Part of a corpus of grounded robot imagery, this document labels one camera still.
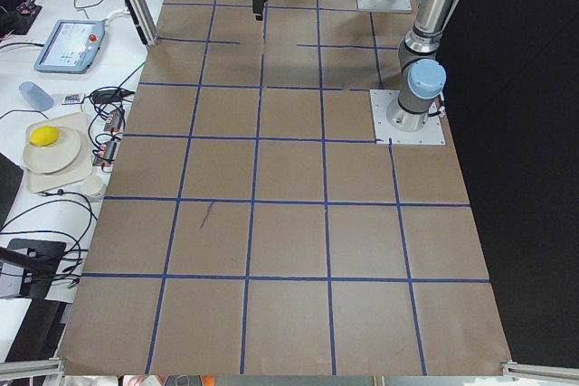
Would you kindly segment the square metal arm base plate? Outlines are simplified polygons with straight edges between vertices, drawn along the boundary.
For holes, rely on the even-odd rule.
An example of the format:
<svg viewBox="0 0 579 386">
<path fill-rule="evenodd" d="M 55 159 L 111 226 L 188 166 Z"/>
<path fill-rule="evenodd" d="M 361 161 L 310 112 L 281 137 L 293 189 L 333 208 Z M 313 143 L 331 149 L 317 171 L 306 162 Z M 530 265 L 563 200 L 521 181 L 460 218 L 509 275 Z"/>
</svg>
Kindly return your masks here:
<svg viewBox="0 0 579 386">
<path fill-rule="evenodd" d="M 424 116 L 408 115 L 395 107 L 397 89 L 369 91 L 375 141 L 383 145 L 444 146 L 441 116 L 435 103 Z"/>
</svg>

